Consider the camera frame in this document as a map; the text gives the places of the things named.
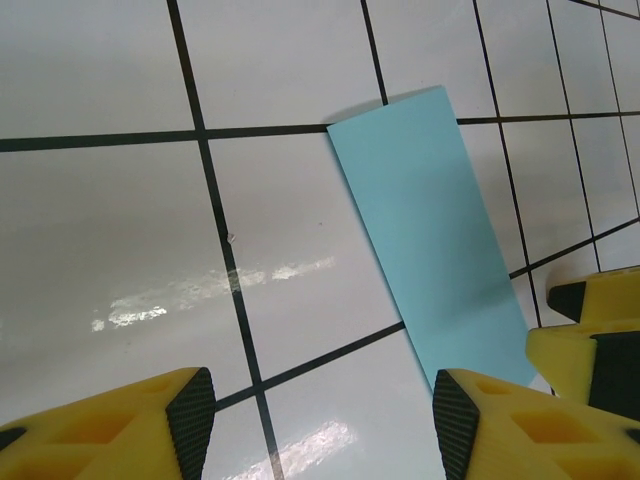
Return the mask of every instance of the black grout line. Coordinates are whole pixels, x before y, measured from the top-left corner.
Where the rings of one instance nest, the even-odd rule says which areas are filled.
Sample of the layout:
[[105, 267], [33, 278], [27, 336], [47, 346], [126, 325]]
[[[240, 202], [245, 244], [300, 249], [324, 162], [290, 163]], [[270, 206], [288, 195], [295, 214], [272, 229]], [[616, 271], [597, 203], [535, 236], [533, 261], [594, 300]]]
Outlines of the black grout line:
[[[215, 218], [216, 228], [218, 230], [218, 240], [222, 248], [222, 256], [224, 258], [224, 264], [227, 270], [227, 278], [231, 287], [231, 296], [238, 319], [240, 334], [242, 336], [244, 353], [247, 358], [247, 364], [249, 366], [251, 383], [255, 386], [262, 382], [262, 378], [260, 376], [260, 367], [258, 365], [258, 357], [256, 355], [255, 346], [253, 344], [251, 328], [249, 327], [249, 318], [247, 316], [244, 297], [242, 295], [242, 289], [240, 286], [240, 280], [238, 278], [238, 270], [236, 268], [235, 257], [233, 255], [231, 245], [227, 241], [229, 233], [227, 228], [227, 220], [224, 214], [224, 209], [222, 207], [222, 198], [220, 196], [220, 189], [218, 188], [218, 181], [216, 179], [216, 173], [213, 167], [213, 159], [211, 158], [209, 141], [205, 137], [206, 130], [204, 117], [202, 115], [202, 107], [200, 105], [200, 99], [198, 98], [198, 91], [196, 88], [195, 78], [193, 76], [191, 59], [189, 58], [187, 40], [184, 34], [177, 0], [167, 0], [167, 7], [169, 9], [169, 17], [171, 19], [173, 35], [175, 37], [176, 48], [178, 50], [178, 58], [180, 59], [180, 66], [182, 68], [185, 88], [187, 90], [187, 97], [189, 99], [189, 107], [191, 108], [191, 114], [193, 116], [193, 124], [196, 134], [198, 135], [198, 147], [200, 148], [200, 155], [202, 157], [202, 167], [204, 170], [205, 179], [207, 181], [209, 198], [211, 199], [211, 206], [213, 209], [213, 216]], [[264, 392], [258, 392], [258, 394], [256, 395], [256, 401], [258, 404], [260, 421], [262, 423], [262, 431], [264, 433], [267, 450], [269, 452], [269, 459], [271, 462], [273, 476], [275, 477], [275, 480], [284, 480], [282, 464], [280, 462], [280, 454], [278, 452], [278, 445], [276, 443], [273, 423], [271, 421], [269, 406], [267, 405], [267, 399], [264, 395]]]
[[367, 0], [360, 0], [362, 6], [362, 15], [364, 16], [364, 23], [367, 27], [367, 36], [369, 37], [369, 47], [371, 47], [371, 57], [373, 59], [373, 67], [376, 70], [376, 78], [378, 79], [378, 88], [380, 89], [380, 99], [383, 105], [389, 104], [387, 98], [387, 89], [384, 86], [384, 79], [382, 78], [382, 67], [380, 66], [380, 58], [378, 57], [378, 49], [376, 47], [376, 39], [373, 36], [373, 26], [371, 25], [371, 17], [369, 16], [369, 7], [367, 6]]
[[[484, 56], [484, 64], [487, 69], [487, 77], [489, 79], [489, 87], [491, 89], [491, 97], [493, 99], [493, 105], [496, 110], [496, 116], [500, 119], [500, 107], [498, 106], [498, 95], [496, 93], [496, 86], [493, 81], [493, 73], [491, 72], [491, 64], [489, 62], [489, 51], [487, 49], [487, 43], [484, 38], [484, 31], [482, 29], [482, 21], [480, 20], [480, 10], [478, 9], [477, 0], [473, 0], [473, 10], [476, 16], [476, 24], [478, 26], [478, 35], [480, 36], [480, 44], [482, 45], [482, 54]], [[516, 214], [516, 220], [518, 222], [518, 232], [520, 234], [520, 242], [522, 243], [522, 252], [524, 254], [525, 266], [529, 267], [529, 252], [527, 250], [527, 241], [524, 234], [524, 225], [522, 223], [522, 215], [520, 212], [520, 206], [518, 204], [518, 196], [516, 194], [516, 184], [513, 177], [513, 170], [511, 168], [511, 161], [509, 160], [509, 150], [507, 148], [507, 140], [504, 135], [504, 128], [502, 123], [498, 123], [498, 130], [500, 131], [500, 142], [502, 143], [502, 152], [504, 153], [504, 161], [507, 168], [507, 175], [509, 177], [509, 187], [511, 188], [511, 198], [513, 200], [513, 208]], [[533, 299], [533, 306], [536, 311], [536, 321], [538, 325], [541, 325], [540, 309], [538, 306], [538, 297], [536, 295], [536, 288], [533, 283], [533, 276], [531, 273], [529, 276], [529, 288], [531, 289], [531, 296]]]
[[[568, 255], [572, 252], [575, 252], [576, 250], [579, 250], [580, 248], [583, 248], [587, 245], [589, 245], [590, 243], [594, 243], [596, 241], [602, 240], [603, 238], [606, 238], [610, 235], [613, 235], [614, 233], [617, 233], [621, 230], [624, 230], [627, 227], [630, 227], [636, 223], [638, 223], [640, 221], [640, 218], [634, 218], [633, 220], [630, 220], [628, 222], [625, 222], [623, 224], [620, 224], [610, 230], [607, 230], [606, 232], [602, 232], [598, 235], [596, 235], [593, 238], [584, 240], [580, 243], [577, 243], [569, 248], [565, 248], [564, 250], [561, 250], [557, 253], [554, 253], [553, 255], [550, 255], [546, 258], [543, 258], [542, 260], [538, 260], [537, 262], [532, 263], [529, 267], [523, 267], [521, 269], [518, 269], [514, 272], [511, 272], [509, 274], [509, 278], [511, 280], [514, 280], [522, 275], [529, 275], [529, 283], [530, 286], [533, 285], [533, 272], [554, 261], [557, 260], [559, 258], [564, 257], [565, 255]], [[536, 318], [539, 317], [539, 307], [537, 303], [534, 303], [534, 307], [536, 308]], [[393, 335], [396, 332], [399, 332], [401, 330], [404, 330], [405, 324], [404, 322], [398, 322], [394, 325], [391, 325], [389, 327], [383, 328], [382, 330], [379, 330], [375, 333], [372, 333], [370, 335], [367, 335], [366, 337], [360, 338], [358, 340], [355, 340], [354, 342], [351, 342], [343, 347], [340, 347], [336, 350], [333, 350], [329, 353], [326, 353], [324, 355], [321, 355], [320, 357], [314, 358], [312, 360], [309, 360], [308, 362], [305, 362], [301, 365], [298, 365], [296, 367], [293, 367], [285, 372], [279, 373], [273, 377], [270, 377], [264, 381], [262, 381], [261, 383], [257, 384], [257, 385], [253, 385], [251, 387], [245, 388], [243, 390], [240, 390], [232, 395], [228, 395], [226, 397], [223, 397], [219, 400], [216, 401], [216, 411], [222, 411], [224, 409], [227, 409], [229, 407], [232, 407], [244, 400], [247, 400], [251, 397], [253, 397], [254, 395], [257, 395], [259, 392], [265, 392], [267, 390], [270, 390], [272, 388], [275, 388], [279, 385], [282, 385], [285, 382], [288, 382], [289, 380], [293, 380], [294, 378], [300, 377], [302, 375], [305, 375], [306, 373], [312, 372], [313, 370], [320, 368], [324, 365], [327, 365], [328, 363], [333, 362], [334, 360], [338, 360], [339, 358], [342, 358], [346, 355], [349, 355], [351, 353], [357, 352], [358, 350], [367, 347], [375, 342], [378, 342], [384, 338], [387, 338], [390, 335]]]
[[[574, 113], [557, 115], [529, 115], [511, 117], [467, 117], [458, 118], [458, 125], [494, 125], [520, 122], [540, 122], [553, 120], [578, 120], [582, 118], [619, 118], [640, 116], [640, 111]], [[122, 145], [144, 145], [156, 143], [188, 142], [201, 138], [209, 140], [224, 138], [253, 138], [280, 135], [305, 135], [326, 133], [331, 124], [274, 125], [263, 127], [236, 127], [196, 130], [176, 130], [168, 132], [114, 133], [100, 135], [73, 135], [61, 137], [29, 137], [0, 139], [0, 152], [28, 152], [38, 150], [58, 150], [67, 148], [112, 147]]]
[[[560, 73], [560, 82], [562, 83], [562, 93], [564, 95], [564, 102], [567, 107], [567, 112], [571, 115], [571, 105], [569, 104], [569, 95], [567, 94], [567, 84], [564, 79], [564, 71], [562, 70], [562, 62], [560, 61], [560, 49], [558, 48], [558, 41], [556, 38], [556, 29], [553, 24], [553, 15], [551, 15], [551, 5], [549, 4], [549, 0], [547, 0], [547, 14], [549, 16], [549, 25], [551, 26], [551, 36], [553, 37], [553, 47], [556, 52], [556, 61], [558, 62], [558, 72]], [[591, 208], [589, 208], [589, 198], [587, 196], [587, 187], [584, 183], [584, 173], [582, 171], [582, 162], [580, 161], [580, 149], [578, 148], [578, 141], [576, 140], [576, 130], [573, 120], [569, 120], [569, 127], [571, 128], [571, 139], [573, 141], [573, 148], [576, 154], [576, 163], [578, 165], [578, 174], [580, 175], [580, 187], [582, 188], [582, 196], [584, 198], [584, 206], [587, 210], [587, 220], [589, 221], [589, 233], [593, 238], [593, 218], [591, 217]], [[598, 272], [602, 271], [600, 267], [600, 255], [598, 255], [598, 247], [596, 242], [593, 242], [593, 252], [596, 257], [596, 265], [598, 267]]]
[[578, 3], [580, 5], [585, 5], [587, 7], [597, 8], [601, 12], [609, 12], [609, 13], [613, 13], [615, 15], [620, 15], [622, 17], [633, 18], [634, 20], [640, 20], [640, 9], [639, 9], [638, 15], [633, 15], [631, 13], [622, 12], [622, 11], [616, 10], [614, 8], [609, 8], [609, 7], [605, 7], [603, 5], [600, 5], [600, 0], [598, 0], [598, 4], [586, 2], [585, 0], [569, 0], [569, 1], [573, 2], [573, 3]]
[[[607, 59], [609, 60], [609, 71], [611, 72], [611, 83], [613, 85], [613, 93], [616, 97], [616, 106], [618, 108], [618, 112], [620, 112], [620, 99], [618, 97], [618, 87], [616, 86], [616, 78], [613, 74], [613, 63], [611, 62], [611, 52], [609, 51], [609, 40], [607, 39], [607, 28], [604, 24], [604, 14], [602, 10], [600, 10], [600, 22], [602, 23], [602, 34], [604, 35], [604, 46], [607, 50]], [[633, 169], [631, 168], [631, 159], [629, 158], [629, 147], [627, 145], [627, 135], [624, 131], [624, 122], [622, 121], [622, 117], [620, 118], [620, 130], [622, 131], [622, 142], [624, 143], [624, 151], [627, 156], [627, 166], [629, 168], [629, 176], [631, 177], [631, 188], [633, 189], [633, 198], [636, 202], [636, 213], [640, 216], [640, 205], [638, 205], [638, 193], [636, 191], [636, 182], [633, 178]]]

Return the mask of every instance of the yellow plastic part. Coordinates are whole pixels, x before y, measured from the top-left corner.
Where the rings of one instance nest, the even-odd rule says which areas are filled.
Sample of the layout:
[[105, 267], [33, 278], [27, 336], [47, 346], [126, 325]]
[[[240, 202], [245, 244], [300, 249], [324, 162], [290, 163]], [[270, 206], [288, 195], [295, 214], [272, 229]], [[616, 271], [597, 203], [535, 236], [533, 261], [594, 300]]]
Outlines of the yellow plastic part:
[[468, 370], [447, 371], [480, 412], [466, 476], [448, 478], [640, 478], [640, 444], [626, 433], [640, 432], [640, 422]]
[[0, 427], [27, 430], [0, 451], [0, 479], [182, 479], [165, 409], [199, 370], [176, 370]]
[[527, 336], [527, 358], [558, 395], [589, 402], [599, 333], [640, 330], [640, 319], [536, 328]]
[[640, 267], [596, 273], [571, 283], [579, 281], [587, 283], [580, 323], [640, 318]]

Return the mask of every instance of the white tile floor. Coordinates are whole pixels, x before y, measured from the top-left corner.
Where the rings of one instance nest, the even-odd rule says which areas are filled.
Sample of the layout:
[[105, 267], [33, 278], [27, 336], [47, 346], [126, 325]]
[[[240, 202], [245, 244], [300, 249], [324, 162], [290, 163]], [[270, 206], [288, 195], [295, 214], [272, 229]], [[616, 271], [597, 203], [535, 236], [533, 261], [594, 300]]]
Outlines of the white tile floor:
[[443, 478], [323, 133], [434, 84], [529, 327], [565, 322], [554, 282], [640, 263], [636, 0], [178, 0], [179, 48], [166, 5], [121, 3], [0, 16], [0, 424], [204, 365], [204, 478]]

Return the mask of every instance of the floor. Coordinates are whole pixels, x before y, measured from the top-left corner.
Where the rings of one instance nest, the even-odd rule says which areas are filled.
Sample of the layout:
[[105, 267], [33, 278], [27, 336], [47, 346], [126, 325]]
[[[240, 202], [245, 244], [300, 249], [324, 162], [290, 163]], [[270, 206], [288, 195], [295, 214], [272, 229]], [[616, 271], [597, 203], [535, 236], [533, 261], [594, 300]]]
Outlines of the floor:
[[637, 0], [3, 10], [0, 424], [207, 366], [205, 479], [443, 478], [325, 133], [432, 85], [530, 327], [564, 322], [547, 284], [640, 264]]

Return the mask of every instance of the light blue paper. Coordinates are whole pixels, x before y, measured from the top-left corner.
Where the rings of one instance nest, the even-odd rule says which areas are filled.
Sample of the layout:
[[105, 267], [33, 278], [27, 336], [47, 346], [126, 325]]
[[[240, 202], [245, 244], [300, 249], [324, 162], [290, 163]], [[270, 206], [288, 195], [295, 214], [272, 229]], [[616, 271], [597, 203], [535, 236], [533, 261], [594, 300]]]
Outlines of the light blue paper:
[[329, 135], [431, 386], [441, 368], [529, 385], [527, 328], [445, 89]]

